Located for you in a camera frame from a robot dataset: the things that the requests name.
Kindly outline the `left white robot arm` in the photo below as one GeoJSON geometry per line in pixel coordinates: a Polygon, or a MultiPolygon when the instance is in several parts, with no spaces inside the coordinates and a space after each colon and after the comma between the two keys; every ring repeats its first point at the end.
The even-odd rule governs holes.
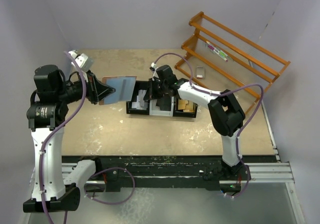
{"type": "Polygon", "coordinates": [[[62,175],[62,141],[68,104],[87,99],[98,104],[115,93],[115,88],[101,83],[91,72],[78,72],[79,80],[66,80],[55,65],[45,65],[34,72],[36,90],[30,97],[26,116],[31,130],[35,155],[35,179],[31,198],[24,202],[24,213],[76,211],[85,179],[98,180],[102,166],[84,160],[64,179],[62,175]]]}

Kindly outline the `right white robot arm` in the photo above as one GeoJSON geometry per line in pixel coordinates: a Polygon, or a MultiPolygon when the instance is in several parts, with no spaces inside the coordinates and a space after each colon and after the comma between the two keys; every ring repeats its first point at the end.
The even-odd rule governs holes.
{"type": "Polygon", "coordinates": [[[208,109],[212,125],[222,139],[222,174],[228,180],[235,179],[242,167],[240,132],[246,117],[236,97],[228,89],[218,92],[184,78],[177,79],[168,65],[157,67],[152,63],[150,70],[153,75],[148,81],[144,100],[156,100],[168,95],[208,109]]]}

